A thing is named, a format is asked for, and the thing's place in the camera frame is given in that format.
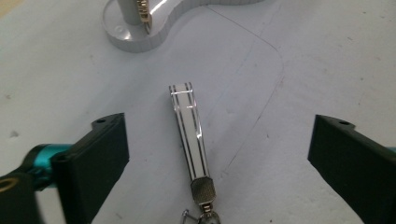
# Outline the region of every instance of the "white table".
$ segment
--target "white table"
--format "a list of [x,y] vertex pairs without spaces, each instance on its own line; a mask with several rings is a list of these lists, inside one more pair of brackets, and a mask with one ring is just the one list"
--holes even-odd
[[[25,0],[0,18],[1,175],[124,112],[131,160],[93,223],[198,214],[168,92],[191,81],[223,223],[361,223],[306,157],[316,114],[396,146],[394,1],[198,7],[140,54],[107,41],[105,4]],[[37,195],[64,223],[56,189]]]

